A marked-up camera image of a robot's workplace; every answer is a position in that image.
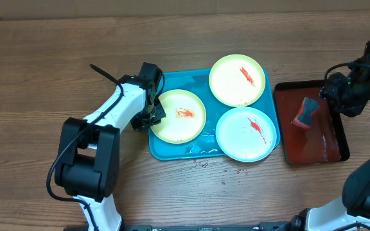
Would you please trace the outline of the yellow-green plate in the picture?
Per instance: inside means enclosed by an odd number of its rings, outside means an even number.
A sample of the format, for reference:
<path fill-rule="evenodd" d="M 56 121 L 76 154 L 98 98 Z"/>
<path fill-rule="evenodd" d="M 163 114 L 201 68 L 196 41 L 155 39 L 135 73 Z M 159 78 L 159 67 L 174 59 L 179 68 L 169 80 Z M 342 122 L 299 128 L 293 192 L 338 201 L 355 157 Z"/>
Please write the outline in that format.
<path fill-rule="evenodd" d="M 265 71 L 253 58 L 233 54 L 220 58 L 209 73 L 214 97 L 230 107 L 247 107 L 260 99 L 266 86 Z"/>
<path fill-rule="evenodd" d="M 150 129 L 162 141 L 182 144 L 196 138 L 203 130 L 207 113 L 194 93 L 175 89 L 162 93 L 159 100 L 166 116 Z"/>

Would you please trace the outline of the red black sponge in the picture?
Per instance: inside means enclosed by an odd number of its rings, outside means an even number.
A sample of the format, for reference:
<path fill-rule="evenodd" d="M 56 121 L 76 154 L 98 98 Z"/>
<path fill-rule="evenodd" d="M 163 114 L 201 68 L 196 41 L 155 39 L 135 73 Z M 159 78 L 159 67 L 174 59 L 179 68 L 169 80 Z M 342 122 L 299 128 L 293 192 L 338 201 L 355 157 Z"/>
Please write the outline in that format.
<path fill-rule="evenodd" d="M 319 108 L 320 104 L 316 100 L 305 97 L 292 122 L 300 128 L 309 130 L 312 123 L 312 115 L 318 111 Z"/>

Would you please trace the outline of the yellow-green plate top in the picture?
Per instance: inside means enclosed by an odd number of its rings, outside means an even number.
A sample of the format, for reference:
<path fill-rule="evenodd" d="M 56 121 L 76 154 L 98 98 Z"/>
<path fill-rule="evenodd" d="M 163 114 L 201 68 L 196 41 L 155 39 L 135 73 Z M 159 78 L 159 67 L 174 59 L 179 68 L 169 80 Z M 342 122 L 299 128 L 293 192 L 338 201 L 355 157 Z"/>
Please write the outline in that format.
<path fill-rule="evenodd" d="M 230 107 L 247 107 L 260 99 L 266 86 L 265 71 L 253 58 L 233 54 L 220 58 L 209 73 L 214 97 Z"/>

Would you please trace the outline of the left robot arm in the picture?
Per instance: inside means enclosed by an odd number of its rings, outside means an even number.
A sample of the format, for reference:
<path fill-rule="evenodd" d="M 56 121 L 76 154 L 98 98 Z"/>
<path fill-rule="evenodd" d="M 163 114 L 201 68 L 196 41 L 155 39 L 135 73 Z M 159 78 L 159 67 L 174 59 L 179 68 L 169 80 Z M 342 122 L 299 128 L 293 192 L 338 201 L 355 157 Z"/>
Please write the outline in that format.
<path fill-rule="evenodd" d="M 115 91 L 93 113 L 63 123 L 46 189 L 55 200 L 81 206 L 86 230 L 124 230 L 112 195 L 119 176 L 121 133 L 128 124 L 135 130 L 147 130 L 166 116 L 159 100 L 164 74 L 146 62 L 139 74 L 120 79 L 96 65 L 91 69 L 112 81 Z"/>

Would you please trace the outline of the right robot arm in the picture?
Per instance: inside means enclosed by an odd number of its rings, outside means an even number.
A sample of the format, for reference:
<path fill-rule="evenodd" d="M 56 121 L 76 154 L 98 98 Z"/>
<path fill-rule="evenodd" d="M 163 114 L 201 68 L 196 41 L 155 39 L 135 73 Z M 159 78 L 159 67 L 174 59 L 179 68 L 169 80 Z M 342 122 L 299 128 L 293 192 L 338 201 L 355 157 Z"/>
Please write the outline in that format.
<path fill-rule="evenodd" d="M 364 54 L 345 64 L 348 75 L 330 67 L 319 93 L 334 111 L 355 117 L 370 100 L 370 40 Z M 314 209 L 305 209 L 280 230 L 370 230 L 370 159 L 345 181 L 341 197 Z"/>

